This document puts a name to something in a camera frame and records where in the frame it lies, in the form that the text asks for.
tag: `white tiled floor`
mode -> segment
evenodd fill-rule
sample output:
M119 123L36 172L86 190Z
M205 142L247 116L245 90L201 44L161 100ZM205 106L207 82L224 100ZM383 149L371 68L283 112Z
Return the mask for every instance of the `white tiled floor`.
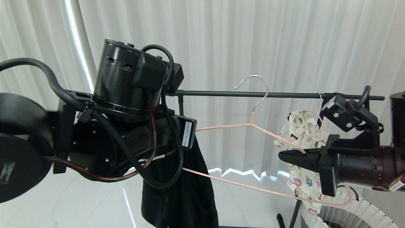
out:
M211 172L221 176L220 171ZM225 179L243 184L290 193L279 173L278 177L263 175L260 180L252 174L241 175L228 172ZM278 228L276 215L283 215L286 226L294 210L295 200L212 180L220 225ZM142 179L135 176L118 183L89 181L76 172L49 174L44 181L26 194L0 205L1 228L149 228L141 215ZM398 207L404 201L391 200L389 205L382 199L386 196L371 194L370 202L376 202L399 227L404 220Z

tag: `hanger bar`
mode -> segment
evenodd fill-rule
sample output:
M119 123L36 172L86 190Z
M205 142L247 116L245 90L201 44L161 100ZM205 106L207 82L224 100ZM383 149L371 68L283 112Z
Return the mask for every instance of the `hanger bar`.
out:
M264 92L235 92L235 91L202 91L202 90L178 90L169 96L203 96L203 97L263 97ZM335 95L342 95L345 99L360 99L362 95L345 95L341 93L320 93L323 99L331 99ZM267 97L273 98L304 98L318 99L319 93L300 93L300 92L269 92ZM384 96L370 96L370 100L383 101Z

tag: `laundry basket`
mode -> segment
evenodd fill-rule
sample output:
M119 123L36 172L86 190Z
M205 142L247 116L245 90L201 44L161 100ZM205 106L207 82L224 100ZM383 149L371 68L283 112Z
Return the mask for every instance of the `laundry basket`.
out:
M349 195L337 193L336 197L326 197L325 202L342 204L346 202ZM334 207L323 205L319 215L312 215L308 209L301 204L301 228L398 228L377 207L353 196L349 206Z

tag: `hanger hook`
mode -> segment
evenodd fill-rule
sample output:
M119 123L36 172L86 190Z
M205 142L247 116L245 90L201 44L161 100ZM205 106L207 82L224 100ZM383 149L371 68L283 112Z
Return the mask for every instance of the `hanger hook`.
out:
M243 80L239 83L239 85L236 86L236 87L234 87L233 89L238 89L238 88L242 85L242 83L243 83L246 79L248 79L248 78L250 78L250 77L258 77L258 78L260 78L262 81L264 81L264 83L266 84L266 94L265 94L264 97L253 107L252 112L254 112L254 110L256 109L256 107L257 107L260 103L262 103L262 102L264 101L264 99L267 98L267 95L269 94L269 85L267 84L266 80L265 80L264 78L262 78L261 76L259 76L259 75L250 75L250 76L247 76L245 79L243 79Z

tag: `black fabric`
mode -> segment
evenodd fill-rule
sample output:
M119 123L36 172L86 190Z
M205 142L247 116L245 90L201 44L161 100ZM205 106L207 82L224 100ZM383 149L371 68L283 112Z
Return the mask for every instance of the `black fabric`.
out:
M167 153L173 147L160 149ZM153 161L147 170L157 181L172 178L179 163L174 154ZM184 167L208 174L197 139L189 151L184 151ZM166 189L156 189L143 182L142 216L157 228L218 228L214 191L208 177L182 171L178 181Z

